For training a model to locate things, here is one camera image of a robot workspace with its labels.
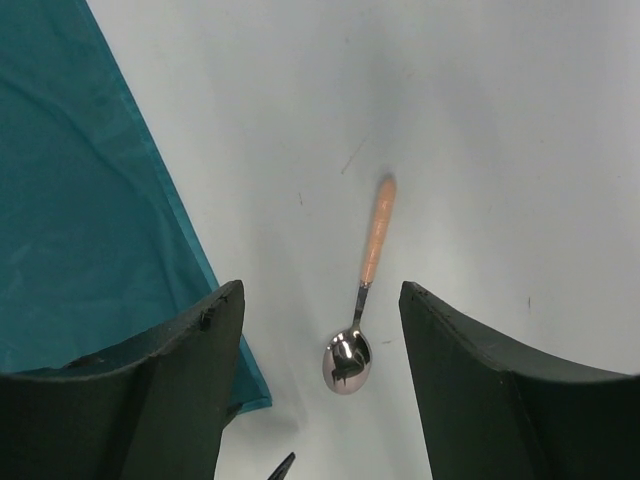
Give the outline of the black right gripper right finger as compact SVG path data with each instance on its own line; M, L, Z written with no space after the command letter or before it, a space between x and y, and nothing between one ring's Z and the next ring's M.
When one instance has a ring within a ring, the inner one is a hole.
M399 310L436 479L635 479L639 380L568 361L414 282Z

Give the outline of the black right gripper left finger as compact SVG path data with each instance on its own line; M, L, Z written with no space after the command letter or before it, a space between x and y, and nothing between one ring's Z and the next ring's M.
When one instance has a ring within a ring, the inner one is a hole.
M210 479L243 327L234 280L59 369L1 378L5 479Z

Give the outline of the teal satin napkin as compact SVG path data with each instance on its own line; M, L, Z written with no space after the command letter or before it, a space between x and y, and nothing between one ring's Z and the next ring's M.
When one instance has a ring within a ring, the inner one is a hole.
M216 290L84 1L1 5L1 369L59 368Z

